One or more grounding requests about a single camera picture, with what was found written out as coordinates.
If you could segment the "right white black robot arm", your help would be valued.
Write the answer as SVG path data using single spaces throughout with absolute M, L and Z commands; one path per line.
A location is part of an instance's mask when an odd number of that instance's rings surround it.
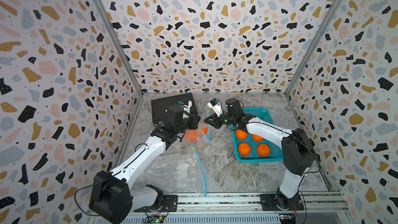
M 204 121 L 220 129 L 230 128 L 235 155 L 245 163 L 283 162 L 286 170 L 276 198 L 289 201 L 296 197 L 304 175 L 315 162 L 314 147 L 304 130 L 290 130 L 274 125 L 266 108 L 245 108 L 240 100 L 231 98 L 223 105 L 212 99 L 207 106 L 214 111 Z

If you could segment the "clear zip-top plastic bag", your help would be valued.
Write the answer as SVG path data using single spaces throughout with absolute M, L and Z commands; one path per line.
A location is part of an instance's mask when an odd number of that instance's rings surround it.
M 160 155 L 147 168 L 145 179 L 165 193 L 207 196 L 204 168 L 194 147 L 185 154 L 173 152 Z

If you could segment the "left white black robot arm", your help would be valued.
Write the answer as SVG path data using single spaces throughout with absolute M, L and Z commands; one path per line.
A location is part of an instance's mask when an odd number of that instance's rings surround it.
M 200 119 L 181 106 L 170 106 L 165 119 L 155 127 L 144 145 L 111 171 L 96 174 L 89 209 L 112 224 L 121 223 L 131 210 L 157 212 L 163 209 L 163 190 L 154 185 L 141 189 L 132 187 L 147 167 L 179 139 L 179 134 L 196 130 Z

